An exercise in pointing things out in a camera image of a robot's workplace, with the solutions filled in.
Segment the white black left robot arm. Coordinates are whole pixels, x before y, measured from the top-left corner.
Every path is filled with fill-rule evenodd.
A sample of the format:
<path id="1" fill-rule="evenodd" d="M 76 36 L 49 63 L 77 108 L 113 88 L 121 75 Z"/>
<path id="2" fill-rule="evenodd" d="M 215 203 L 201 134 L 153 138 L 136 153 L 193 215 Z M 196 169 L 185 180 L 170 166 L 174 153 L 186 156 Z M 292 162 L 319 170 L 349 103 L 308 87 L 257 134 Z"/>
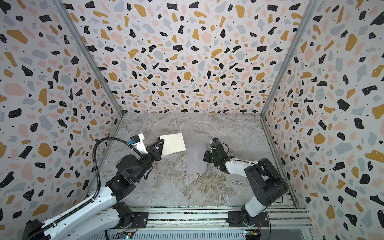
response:
<path id="1" fill-rule="evenodd" d="M 97 180 L 93 195 L 44 222 L 28 221 L 24 240 L 86 240 L 115 227 L 140 227 L 140 221 L 122 200 L 133 192 L 140 180 L 147 180 L 154 162 L 162 158 L 165 141 L 158 139 L 146 147 L 142 134 L 131 137 L 128 142 L 116 137 L 111 139 L 125 144 L 136 155 L 123 157 L 116 165 L 117 173 L 105 185 L 101 183 L 97 159 L 93 156 Z"/>

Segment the beige lined letter paper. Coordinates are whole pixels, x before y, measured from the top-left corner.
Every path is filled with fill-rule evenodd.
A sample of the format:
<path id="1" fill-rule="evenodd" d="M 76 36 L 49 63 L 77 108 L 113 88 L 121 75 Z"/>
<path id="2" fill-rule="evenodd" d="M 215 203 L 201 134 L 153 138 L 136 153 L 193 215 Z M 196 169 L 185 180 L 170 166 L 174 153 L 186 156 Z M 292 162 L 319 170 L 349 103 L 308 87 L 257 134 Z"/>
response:
<path id="1" fill-rule="evenodd" d="M 163 135 L 160 136 L 160 139 L 164 140 L 162 153 L 163 156 L 183 152 L 186 150 L 182 133 Z"/>

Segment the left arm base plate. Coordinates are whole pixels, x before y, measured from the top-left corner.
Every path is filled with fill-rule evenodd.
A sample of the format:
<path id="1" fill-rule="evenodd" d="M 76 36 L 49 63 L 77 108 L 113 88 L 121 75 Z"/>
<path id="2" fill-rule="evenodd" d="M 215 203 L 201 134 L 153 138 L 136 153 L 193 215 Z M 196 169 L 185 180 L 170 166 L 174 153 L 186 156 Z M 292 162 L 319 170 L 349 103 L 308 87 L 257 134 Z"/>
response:
<path id="1" fill-rule="evenodd" d="M 133 212 L 123 216 L 118 227 L 126 230 L 145 229 L 149 218 L 148 212 Z"/>

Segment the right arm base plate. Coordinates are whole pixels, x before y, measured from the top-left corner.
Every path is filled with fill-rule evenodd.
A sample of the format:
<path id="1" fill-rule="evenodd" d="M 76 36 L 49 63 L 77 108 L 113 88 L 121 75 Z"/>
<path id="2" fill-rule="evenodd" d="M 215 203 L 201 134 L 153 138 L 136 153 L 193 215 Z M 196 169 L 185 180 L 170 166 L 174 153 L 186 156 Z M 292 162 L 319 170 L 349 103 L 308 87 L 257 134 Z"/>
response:
<path id="1" fill-rule="evenodd" d="M 228 212 L 227 223 L 231 228 L 258 228 L 270 226 L 266 212 L 261 212 L 257 216 L 251 217 L 246 211 L 230 211 Z"/>

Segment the lavender envelope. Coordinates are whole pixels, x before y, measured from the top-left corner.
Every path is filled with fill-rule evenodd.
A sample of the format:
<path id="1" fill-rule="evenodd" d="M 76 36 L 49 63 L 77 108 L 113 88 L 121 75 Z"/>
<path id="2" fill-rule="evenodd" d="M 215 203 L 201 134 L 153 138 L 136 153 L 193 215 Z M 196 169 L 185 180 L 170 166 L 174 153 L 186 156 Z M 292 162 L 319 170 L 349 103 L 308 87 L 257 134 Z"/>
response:
<path id="1" fill-rule="evenodd" d="M 207 170 L 204 155 L 207 151 L 205 143 L 187 146 L 187 174 L 203 174 Z"/>

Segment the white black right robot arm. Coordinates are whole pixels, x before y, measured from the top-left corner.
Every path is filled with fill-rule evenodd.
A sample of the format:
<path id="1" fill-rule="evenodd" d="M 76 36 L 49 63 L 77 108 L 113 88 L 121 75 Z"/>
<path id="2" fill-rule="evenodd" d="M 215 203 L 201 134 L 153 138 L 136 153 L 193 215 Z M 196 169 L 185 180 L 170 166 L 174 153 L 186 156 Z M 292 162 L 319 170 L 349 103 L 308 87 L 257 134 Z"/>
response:
<path id="1" fill-rule="evenodd" d="M 219 171 L 247 178 L 252 189 L 252 198 L 240 211 L 229 212 L 230 227 L 253 227 L 263 223 L 265 209 L 279 198 L 283 199 L 289 188 L 269 159 L 245 161 L 229 156 L 226 144 L 213 138 L 210 150 L 205 152 L 203 161 L 213 164 Z"/>

